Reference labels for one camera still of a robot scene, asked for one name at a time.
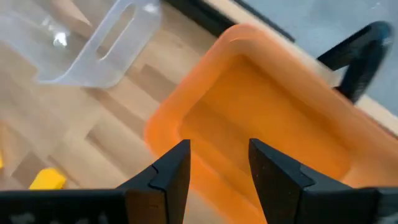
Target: clear plastic container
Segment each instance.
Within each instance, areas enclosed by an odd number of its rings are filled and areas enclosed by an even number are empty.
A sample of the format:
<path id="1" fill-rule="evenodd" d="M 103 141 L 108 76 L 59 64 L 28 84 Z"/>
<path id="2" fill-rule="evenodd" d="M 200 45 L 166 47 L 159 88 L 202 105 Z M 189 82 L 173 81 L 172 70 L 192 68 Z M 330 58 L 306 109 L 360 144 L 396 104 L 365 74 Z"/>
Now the clear plastic container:
<path id="1" fill-rule="evenodd" d="M 107 88 L 159 28 L 159 0 L 0 0 L 0 39 L 37 81 Z"/>

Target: orange bin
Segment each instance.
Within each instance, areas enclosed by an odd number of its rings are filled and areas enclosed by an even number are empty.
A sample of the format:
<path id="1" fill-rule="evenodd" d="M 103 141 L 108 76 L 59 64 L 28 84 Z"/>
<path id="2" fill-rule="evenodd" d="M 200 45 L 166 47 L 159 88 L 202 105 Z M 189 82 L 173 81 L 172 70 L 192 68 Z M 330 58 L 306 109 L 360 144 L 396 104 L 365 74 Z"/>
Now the orange bin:
<path id="1" fill-rule="evenodd" d="M 161 156 L 191 139 L 191 187 L 231 222 L 264 223 L 249 138 L 352 187 L 398 185 L 394 137 L 269 34 L 236 25 L 161 104 L 145 140 Z"/>

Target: orange plastic container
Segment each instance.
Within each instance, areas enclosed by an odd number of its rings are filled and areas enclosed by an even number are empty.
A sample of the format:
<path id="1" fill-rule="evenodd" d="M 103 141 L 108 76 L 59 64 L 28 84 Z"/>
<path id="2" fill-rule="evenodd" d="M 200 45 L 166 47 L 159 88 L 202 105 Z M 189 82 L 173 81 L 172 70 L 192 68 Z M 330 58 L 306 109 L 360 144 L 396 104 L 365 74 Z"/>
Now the orange plastic container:
<path id="1" fill-rule="evenodd" d="M 249 138 L 353 187 L 398 185 L 394 137 L 269 34 L 237 25 L 161 104 L 145 139 L 159 156 L 191 139 L 191 187 L 231 222 L 264 223 Z"/>

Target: wooden floor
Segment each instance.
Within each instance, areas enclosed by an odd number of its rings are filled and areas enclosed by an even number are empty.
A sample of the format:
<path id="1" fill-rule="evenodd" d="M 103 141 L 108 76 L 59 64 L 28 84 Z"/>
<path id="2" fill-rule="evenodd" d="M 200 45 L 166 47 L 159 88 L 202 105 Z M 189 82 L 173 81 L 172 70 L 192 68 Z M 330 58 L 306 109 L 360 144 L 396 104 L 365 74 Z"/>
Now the wooden floor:
<path id="1" fill-rule="evenodd" d="M 35 68 L 0 46 L 0 190 L 28 189 L 55 167 L 67 189 L 114 188 L 155 161 L 142 140 L 146 120 L 211 47 L 215 37 L 169 5 L 160 30 L 118 85 L 108 90 L 38 85 Z M 190 192 L 186 221 L 223 223 Z"/>

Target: transparent plastic bin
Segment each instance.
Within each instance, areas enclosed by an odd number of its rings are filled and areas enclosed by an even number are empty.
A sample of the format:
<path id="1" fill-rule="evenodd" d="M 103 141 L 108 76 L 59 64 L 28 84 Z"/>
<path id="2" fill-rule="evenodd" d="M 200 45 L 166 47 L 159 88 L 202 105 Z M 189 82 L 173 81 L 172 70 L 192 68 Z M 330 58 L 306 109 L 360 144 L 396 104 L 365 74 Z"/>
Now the transparent plastic bin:
<path id="1" fill-rule="evenodd" d="M 159 28 L 159 0 L 0 0 L 0 39 L 37 81 L 107 88 Z"/>

